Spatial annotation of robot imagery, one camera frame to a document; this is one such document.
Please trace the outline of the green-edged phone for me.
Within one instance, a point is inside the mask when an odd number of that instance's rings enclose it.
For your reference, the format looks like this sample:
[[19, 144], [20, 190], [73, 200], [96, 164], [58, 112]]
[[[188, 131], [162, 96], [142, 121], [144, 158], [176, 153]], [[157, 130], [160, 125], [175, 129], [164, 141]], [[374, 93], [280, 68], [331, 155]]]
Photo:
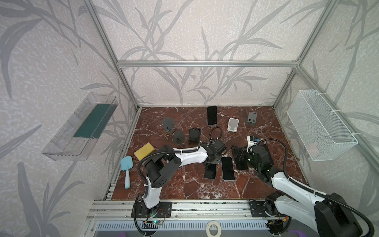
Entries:
[[217, 173], [217, 164], [211, 164], [206, 163], [205, 164], [205, 171], [204, 171], [204, 178], [205, 179], [215, 179]]

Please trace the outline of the purple-edged phone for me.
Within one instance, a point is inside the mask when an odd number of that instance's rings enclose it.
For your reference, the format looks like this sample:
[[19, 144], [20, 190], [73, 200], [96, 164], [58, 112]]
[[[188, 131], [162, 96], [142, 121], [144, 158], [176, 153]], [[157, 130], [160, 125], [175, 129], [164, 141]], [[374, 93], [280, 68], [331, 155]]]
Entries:
[[273, 162], [273, 159], [272, 159], [272, 156], [271, 156], [271, 153], [269, 151], [269, 148], [266, 144], [263, 145], [264, 147], [264, 154], [263, 154], [263, 161], [266, 162], [266, 163], [269, 163], [271, 165], [274, 165], [274, 162]]

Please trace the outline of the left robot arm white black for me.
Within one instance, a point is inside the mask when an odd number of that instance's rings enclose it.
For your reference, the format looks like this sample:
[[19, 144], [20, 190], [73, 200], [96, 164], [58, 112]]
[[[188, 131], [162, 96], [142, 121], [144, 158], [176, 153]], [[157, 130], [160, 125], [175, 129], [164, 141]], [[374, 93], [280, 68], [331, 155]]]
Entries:
[[140, 198], [143, 207], [150, 211], [158, 208], [162, 187], [166, 185], [182, 166], [191, 164], [215, 164], [227, 150], [221, 137], [223, 130], [216, 126], [211, 129], [209, 141], [199, 141], [193, 148], [175, 149], [165, 146], [139, 161], [137, 172], [144, 181], [145, 193]]

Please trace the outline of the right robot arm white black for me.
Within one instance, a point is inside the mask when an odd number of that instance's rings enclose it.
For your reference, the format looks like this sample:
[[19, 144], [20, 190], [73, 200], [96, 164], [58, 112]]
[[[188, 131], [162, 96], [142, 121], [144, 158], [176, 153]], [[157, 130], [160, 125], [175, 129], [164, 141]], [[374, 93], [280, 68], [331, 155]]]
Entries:
[[342, 196], [315, 190], [288, 175], [288, 149], [285, 149], [283, 168], [279, 170], [273, 164], [266, 139], [248, 136], [247, 141], [244, 159], [262, 182], [277, 190], [271, 202], [278, 213], [302, 222], [321, 237], [374, 236], [372, 222], [347, 205]]

